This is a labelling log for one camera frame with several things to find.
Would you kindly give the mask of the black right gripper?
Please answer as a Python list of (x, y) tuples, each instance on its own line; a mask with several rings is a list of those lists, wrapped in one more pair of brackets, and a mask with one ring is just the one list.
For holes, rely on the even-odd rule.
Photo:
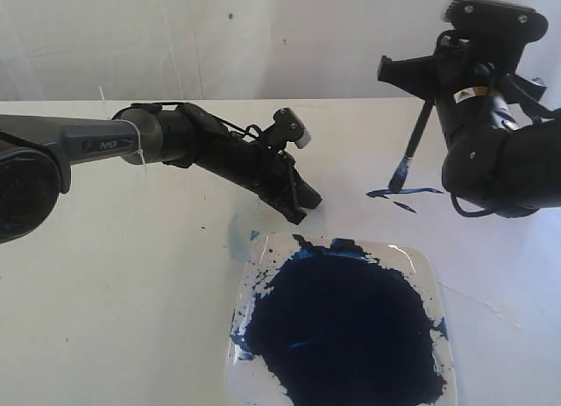
[[(432, 100), (447, 149), (445, 159), (482, 152), (494, 159), (505, 136), (517, 128), (509, 109), (518, 104), (532, 121), (553, 119), (540, 100), (547, 89), (536, 78), (514, 75), (526, 43), (505, 33), (448, 30), (434, 55), (393, 61), (383, 55), (378, 81), (422, 100)], [(512, 91), (503, 81), (510, 75)]]

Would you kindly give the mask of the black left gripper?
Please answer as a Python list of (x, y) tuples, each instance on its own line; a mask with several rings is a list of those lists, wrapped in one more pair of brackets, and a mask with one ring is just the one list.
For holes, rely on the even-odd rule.
[(192, 160), (198, 167), (258, 195), (291, 224), (300, 224), (306, 217), (302, 208), (314, 210), (323, 200), (295, 174), (288, 159), (231, 132), (194, 132)]

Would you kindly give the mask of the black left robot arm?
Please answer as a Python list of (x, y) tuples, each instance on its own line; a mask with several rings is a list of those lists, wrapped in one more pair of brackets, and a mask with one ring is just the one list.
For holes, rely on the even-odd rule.
[(119, 157), (131, 165), (197, 165), (299, 224), (322, 201), (286, 146), (311, 140), (289, 108), (265, 130), (238, 127), (193, 103), (133, 103), (111, 119), (1, 116), (1, 240), (38, 228), (71, 184), (71, 167)]

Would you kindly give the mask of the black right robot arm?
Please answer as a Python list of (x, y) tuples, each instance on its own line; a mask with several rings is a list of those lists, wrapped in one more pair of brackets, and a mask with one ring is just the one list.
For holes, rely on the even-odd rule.
[(559, 206), (560, 112), (540, 104), (540, 82), (516, 75), (523, 48), (449, 30), (430, 56), (381, 57), (379, 81), (423, 100), (389, 190), (402, 190), (435, 112), (447, 149), (441, 181), (459, 215), (515, 218)]

